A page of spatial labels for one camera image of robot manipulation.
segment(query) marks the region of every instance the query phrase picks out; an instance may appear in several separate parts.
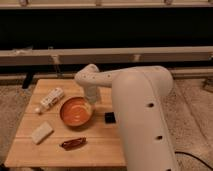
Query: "wooden table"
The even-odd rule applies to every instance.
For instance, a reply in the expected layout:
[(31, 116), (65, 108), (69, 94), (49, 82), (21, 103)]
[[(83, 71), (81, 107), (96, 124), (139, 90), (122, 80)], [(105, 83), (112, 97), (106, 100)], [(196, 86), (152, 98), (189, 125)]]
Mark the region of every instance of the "wooden table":
[[(42, 115), (34, 113), (39, 101), (55, 87), (63, 88), (65, 97)], [(114, 167), (125, 166), (116, 124), (105, 124), (104, 112), (111, 112), (111, 89), (101, 88), (102, 102), (96, 105), (91, 120), (79, 128), (64, 125), (59, 116), (62, 104), (69, 98), (83, 96), (83, 90), (73, 80), (41, 79), (26, 108), (15, 139), (7, 156), (7, 167)], [(31, 133), (44, 121), (54, 133), (40, 145), (35, 145)], [(59, 144), (85, 136), (88, 143), (65, 151)]]

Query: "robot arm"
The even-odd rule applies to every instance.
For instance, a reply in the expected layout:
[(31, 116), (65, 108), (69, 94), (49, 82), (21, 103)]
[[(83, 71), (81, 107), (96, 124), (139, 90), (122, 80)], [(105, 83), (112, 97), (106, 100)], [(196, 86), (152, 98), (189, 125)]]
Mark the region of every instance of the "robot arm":
[(160, 102), (172, 89), (168, 70), (153, 66), (99, 72), (90, 64), (75, 80), (90, 103), (97, 100), (97, 86), (112, 87), (128, 171), (179, 170)]

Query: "white sponge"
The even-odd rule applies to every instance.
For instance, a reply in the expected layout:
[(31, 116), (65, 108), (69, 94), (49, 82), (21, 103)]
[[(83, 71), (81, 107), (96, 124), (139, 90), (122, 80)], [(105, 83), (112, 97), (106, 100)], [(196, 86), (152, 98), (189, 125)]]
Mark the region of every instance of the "white sponge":
[(39, 144), (42, 140), (48, 137), (54, 130), (48, 122), (44, 122), (31, 134), (31, 138), (35, 144)]

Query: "orange bowl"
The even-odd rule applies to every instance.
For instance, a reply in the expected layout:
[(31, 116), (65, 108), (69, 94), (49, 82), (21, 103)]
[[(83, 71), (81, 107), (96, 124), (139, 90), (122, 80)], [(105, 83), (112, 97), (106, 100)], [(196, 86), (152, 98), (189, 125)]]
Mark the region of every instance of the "orange bowl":
[(92, 116), (92, 106), (83, 97), (67, 100), (61, 107), (61, 120), (68, 126), (85, 124)]

